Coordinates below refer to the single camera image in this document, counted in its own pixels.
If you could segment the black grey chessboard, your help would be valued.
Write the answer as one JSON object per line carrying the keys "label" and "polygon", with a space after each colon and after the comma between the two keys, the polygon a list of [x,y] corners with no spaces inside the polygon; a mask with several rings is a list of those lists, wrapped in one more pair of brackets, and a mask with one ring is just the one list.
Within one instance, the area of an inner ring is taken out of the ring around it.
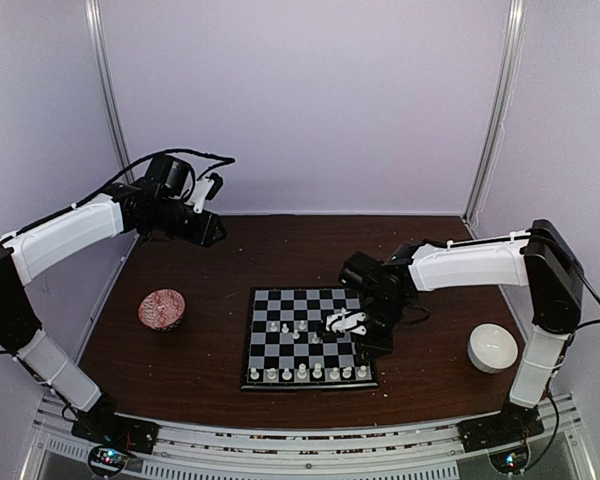
{"label": "black grey chessboard", "polygon": [[[317,328],[328,316],[342,308],[353,310],[359,306],[358,295],[341,287],[279,288],[254,287],[250,292],[248,320],[246,324],[245,345],[241,373],[243,391],[302,391],[302,390],[344,390],[367,389],[379,386],[377,370],[373,362],[362,364],[367,367],[366,379],[357,379],[355,343],[346,333],[340,337],[321,338],[319,344],[313,344],[312,338]],[[307,329],[300,331],[300,321],[307,322]],[[278,332],[270,333],[270,325],[278,324]],[[286,323],[289,333],[281,333]],[[294,340],[294,329],[300,332],[300,338]],[[312,377],[316,363],[323,366],[321,379]],[[296,372],[300,364],[307,366],[308,377],[300,381]],[[349,379],[342,377],[345,367],[352,367]],[[253,381],[249,370],[254,367],[260,378]],[[340,370],[340,378],[332,380],[329,376],[332,368]],[[277,369],[277,379],[268,381],[265,371]],[[292,378],[282,379],[285,368],[289,368]]]}

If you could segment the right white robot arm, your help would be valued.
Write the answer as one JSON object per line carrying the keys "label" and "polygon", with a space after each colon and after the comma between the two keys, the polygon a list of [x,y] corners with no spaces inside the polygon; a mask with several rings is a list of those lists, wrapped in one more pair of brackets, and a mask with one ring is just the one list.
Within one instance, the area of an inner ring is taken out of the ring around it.
{"label": "right white robot arm", "polygon": [[361,360],[392,353],[393,330],[421,292],[495,286],[504,300],[512,288],[529,292],[531,320],[508,393],[511,403],[493,419],[499,440],[515,440],[535,408],[582,317],[583,266],[547,219],[506,235],[468,241],[425,239],[400,245],[387,259],[357,251],[343,264],[340,282],[360,297],[324,320],[328,333],[353,336]]}

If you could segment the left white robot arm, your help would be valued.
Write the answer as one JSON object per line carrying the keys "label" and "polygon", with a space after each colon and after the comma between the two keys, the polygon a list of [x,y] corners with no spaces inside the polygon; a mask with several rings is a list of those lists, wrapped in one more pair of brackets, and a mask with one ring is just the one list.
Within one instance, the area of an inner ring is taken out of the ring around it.
{"label": "left white robot arm", "polygon": [[133,235],[161,232],[202,247],[226,236],[219,215],[206,203],[222,189],[218,170],[233,159],[207,154],[210,166],[196,172],[189,149],[151,153],[123,168],[85,198],[27,226],[0,235],[0,355],[20,363],[79,412],[86,429],[103,444],[124,433],[106,407],[101,388],[75,363],[79,342],[45,329],[40,316],[68,317],[79,337],[90,328],[88,306],[106,291],[115,259]]}

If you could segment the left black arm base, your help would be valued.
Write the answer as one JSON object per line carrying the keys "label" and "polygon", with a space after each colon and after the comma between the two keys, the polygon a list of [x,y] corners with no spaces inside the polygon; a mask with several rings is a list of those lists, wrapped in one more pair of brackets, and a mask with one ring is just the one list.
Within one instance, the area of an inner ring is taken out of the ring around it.
{"label": "left black arm base", "polygon": [[87,454],[87,466],[99,478],[111,479],[120,474],[139,454],[154,450],[159,425],[155,422],[105,412],[85,413],[73,407],[71,433],[94,443]]}

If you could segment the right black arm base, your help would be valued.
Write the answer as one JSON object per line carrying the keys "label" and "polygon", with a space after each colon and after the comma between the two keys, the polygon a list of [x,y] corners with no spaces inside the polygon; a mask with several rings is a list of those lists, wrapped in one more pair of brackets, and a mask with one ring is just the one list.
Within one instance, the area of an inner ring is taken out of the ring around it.
{"label": "right black arm base", "polygon": [[500,412],[457,425],[466,453],[487,449],[491,466],[501,474],[521,474],[530,462],[528,440],[545,431],[538,407],[506,400]]}

